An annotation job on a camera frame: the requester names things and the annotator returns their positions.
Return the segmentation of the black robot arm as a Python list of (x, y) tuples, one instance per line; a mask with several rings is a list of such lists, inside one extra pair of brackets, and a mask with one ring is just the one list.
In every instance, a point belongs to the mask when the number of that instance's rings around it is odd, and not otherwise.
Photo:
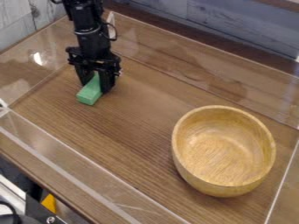
[(62, 0), (68, 19), (74, 23), (78, 46), (68, 46), (68, 62), (75, 66), (83, 86), (99, 75), (102, 93), (110, 92), (120, 75), (120, 57), (111, 51), (108, 27), (111, 23), (102, 17), (103, 0)]

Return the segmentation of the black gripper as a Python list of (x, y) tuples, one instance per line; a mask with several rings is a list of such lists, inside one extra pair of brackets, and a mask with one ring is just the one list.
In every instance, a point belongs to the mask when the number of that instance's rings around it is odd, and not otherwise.
[(104, 51), (104, 54), (100, 56), (88, 57), (78, 46), (68, 46), (66, 52), (70, 55), (68, 62), (75, 66), (82, 86), (86, 86), (94, 78), (92, 70), (98, 67), (104, 67), (98, 70), (99, 83), (102, 93), (108, 93), (116, 85), (116, 79), (120, 75), (120, 57), (110, 50)]

